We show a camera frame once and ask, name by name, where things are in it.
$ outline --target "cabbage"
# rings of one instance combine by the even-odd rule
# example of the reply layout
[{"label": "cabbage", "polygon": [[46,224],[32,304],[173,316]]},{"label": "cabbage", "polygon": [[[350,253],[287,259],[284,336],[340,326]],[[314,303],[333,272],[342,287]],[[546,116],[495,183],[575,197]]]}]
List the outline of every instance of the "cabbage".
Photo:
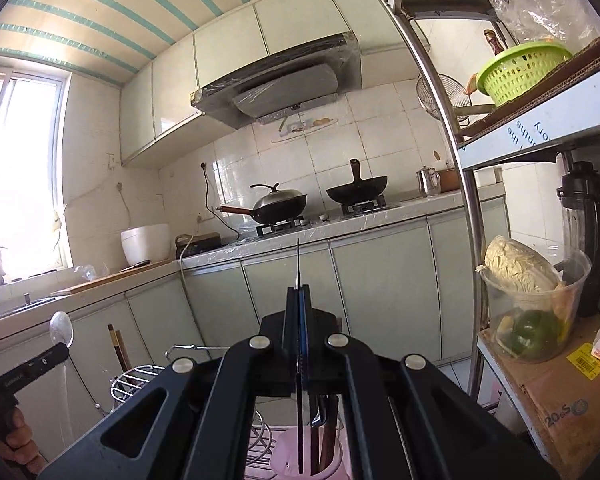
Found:
[{"label": "cabbage", "polygon": [[503,288],[519,292],[549,292],[562,283],[558,271],[544,257],[502,236],[496,236],[487,247],[484,266]]}]

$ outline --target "range hood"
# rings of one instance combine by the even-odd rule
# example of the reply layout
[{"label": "range hood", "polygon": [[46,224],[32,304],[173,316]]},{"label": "range hood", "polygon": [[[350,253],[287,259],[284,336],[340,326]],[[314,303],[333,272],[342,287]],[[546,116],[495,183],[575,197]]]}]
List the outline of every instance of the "range hood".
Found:
[{"label": "range hood", "polygon": [[328,104],[359,88],[360,48],[349,31],[243,66],[197,90],[191,106],[238,129]]}]

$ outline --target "wok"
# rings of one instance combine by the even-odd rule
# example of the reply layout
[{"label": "wok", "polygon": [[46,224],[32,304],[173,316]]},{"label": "wok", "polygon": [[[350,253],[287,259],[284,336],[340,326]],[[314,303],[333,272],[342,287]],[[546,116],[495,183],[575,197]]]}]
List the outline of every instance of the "wok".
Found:
[{"label": "wok", "polygon": [[268,187],[271,192],[255,203],[253,209],[222,205],[216,209],[224,213],[248,215],[257,223],[268,225],[295,218],[302,214],[306,206],[306,195],[295,189],[280,189],[278,186],[253,184],[250,187]]},{"label": "wok", "polygon": [[327,195],[332,200],[340,204],[352,205],[373,200],[384,191],[386,187],[385,176],[361,178],[360,161],[352,158],[349,163],[351,164],[351,173],[353,173],[353,182],[343,186],[330,187],[327,190]]}]

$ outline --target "cutting board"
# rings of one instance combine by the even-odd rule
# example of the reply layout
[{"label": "cutting board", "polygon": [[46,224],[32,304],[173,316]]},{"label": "cutting board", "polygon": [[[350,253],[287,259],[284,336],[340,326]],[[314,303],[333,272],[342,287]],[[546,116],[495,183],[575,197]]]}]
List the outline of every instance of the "cutting board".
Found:
[{"label": "cutting board", "polygon": [[128,278],[129,276],[133,276],[134,274],[139,274],[140,272],[144,272],[145,270],[155,269],[155,267],[160,267],[170,263],[170,260],[163,260],[161,262],[155,262],[154,264],[148,264],[144,267],[138,267],[137,269],[129,269],[122,270],[121,272],[117,272],[115,274],[110,274],[109,276],[105,276],[104,278],[97,278],[92,282],[81,283],[80,285],[70,286],[69,288],[63,288],[61,290],[56,290],[52,292],[50,296],[69,296],[72,294],[79,294],[80,292],[84,292],[85,290],[89,290],[95,286],[105,285],[106,283],[115,282],[116,280],[120,280],[122,278]]}]

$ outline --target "sink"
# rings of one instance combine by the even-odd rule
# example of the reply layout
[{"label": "sink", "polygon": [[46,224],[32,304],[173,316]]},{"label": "sink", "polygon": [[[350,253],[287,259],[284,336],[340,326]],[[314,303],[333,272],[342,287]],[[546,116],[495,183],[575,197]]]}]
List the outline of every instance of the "sink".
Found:
[{"label": "sink", "polygon": [[44,304],[51,303],[58,299],[59,298],[40,298],[39,300],[32,301],[29,304],[25,303],[15,308],[10,308],[9,310],[0,313],[0,319],[3,317],[11,316],[13,314],[17,314],[18,312],[24,312],[25,310],[29,310],[30,308],[36,308],[37,306],[42,306]]}]

